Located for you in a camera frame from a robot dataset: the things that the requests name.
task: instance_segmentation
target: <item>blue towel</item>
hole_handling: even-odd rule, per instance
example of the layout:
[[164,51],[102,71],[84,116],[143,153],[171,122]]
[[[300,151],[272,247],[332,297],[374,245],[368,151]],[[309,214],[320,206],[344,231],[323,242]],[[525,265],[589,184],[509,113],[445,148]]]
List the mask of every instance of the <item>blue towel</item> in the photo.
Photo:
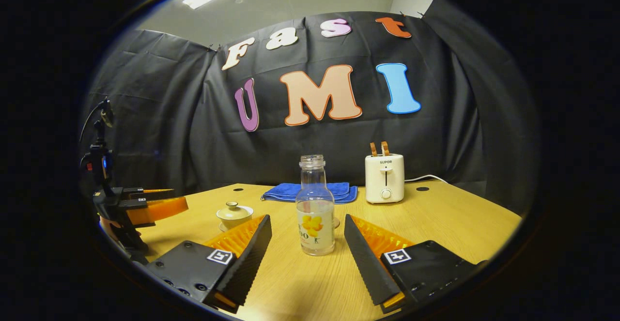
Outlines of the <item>blue towel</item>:
[[[334,195],[334,202],[336,204],[346,204],[347,202],[351,202],[357,198],[357,187],[349,187],[347,182],[328,183],[327,188]],[[263,194],[263,196],[261,196],[261,200],[295,202],[295,197],[300,190],[301,184],[282,183]]]

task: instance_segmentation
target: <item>table surface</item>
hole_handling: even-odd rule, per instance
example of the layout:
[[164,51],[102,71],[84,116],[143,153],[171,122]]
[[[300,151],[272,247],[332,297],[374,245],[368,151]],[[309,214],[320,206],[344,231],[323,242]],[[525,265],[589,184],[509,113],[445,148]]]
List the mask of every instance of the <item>table surface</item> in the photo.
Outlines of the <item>table surface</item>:
[[[427,191],[418,191],[418,187]],[[245,306],[234,316],[244,320],[376,320],[385,314],[372,300],[344,237],[346,214],[396,233],[415,244],[434,240],[463,259],[491,258],[509,239],[521,217],[509,210],[439,180],[405,184],[396,204],[369,204],[365,189],[357,199],[336,204],[341,221],[335,229],[334,252],[312,257],[301,252],[293,202],[260,200],[270,186],[233,184],[186,196],[189,209],[141,228],[153,261],[183,240],[202,244],[221,233],[215,216],[227,201],[268,214],[272,239]]]

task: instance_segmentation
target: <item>orange letter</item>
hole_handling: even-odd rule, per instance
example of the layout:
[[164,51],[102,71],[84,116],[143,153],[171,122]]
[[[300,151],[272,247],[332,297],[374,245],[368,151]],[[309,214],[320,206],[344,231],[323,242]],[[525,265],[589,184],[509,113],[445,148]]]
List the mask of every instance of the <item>orange letter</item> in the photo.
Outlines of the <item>orange letter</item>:
[[284,123],[288,126],[303,125],[310,116],[303,111],[302,101],[317,120],[323,119],[327,102],[332,99],[329,117],[335,120],[352,119],[361,115],[361,108],[355,104],[351,88],[350,65],[332,65],[325,71],[323,81],[317,86],[304,72],[291,72],[279,78],[288,89],[288,116]]
[[389,34],[399,36],[401,38],[411,38],[410,32],[401,30],[401,26],[404,26],[403,22],[394,21],[391,17],[377,18],[375,21],[383,23],[383,26],[385,26]]
[[241,43],[235,44],[228,48],[228,58],[226,59],[226,63],[222,67],[222,70],[229,69],[234,67],[239,63],[238,57],[246,54],[248,51],[248,45],[252,45],[254,43],[254,37],[250,39],[246,39]]

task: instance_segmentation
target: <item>toaster knob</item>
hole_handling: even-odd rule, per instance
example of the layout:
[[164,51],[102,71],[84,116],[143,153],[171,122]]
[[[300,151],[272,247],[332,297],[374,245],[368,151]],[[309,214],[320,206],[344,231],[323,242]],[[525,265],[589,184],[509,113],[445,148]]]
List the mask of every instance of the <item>toaster knob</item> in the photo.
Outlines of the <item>toaster knob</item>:
[[381,191],[381,197],[384,199],[389,199],[392,196],[392,191],[390,189],[383,189]]

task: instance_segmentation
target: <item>blue letter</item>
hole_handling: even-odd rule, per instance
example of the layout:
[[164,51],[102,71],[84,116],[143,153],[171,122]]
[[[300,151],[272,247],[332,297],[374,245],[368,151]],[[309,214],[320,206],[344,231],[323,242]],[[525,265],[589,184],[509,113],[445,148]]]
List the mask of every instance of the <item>blue letter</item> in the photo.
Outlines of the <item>blue letter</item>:
[[409,88],[409,82],[405,77],[407,66],[402,63],[384,63],[377,66],[377,72],[383,74],[387,81],[392,101],[387,105],[390,113],[407,114],[414,113],[421,108],[420,102],[414,100]]

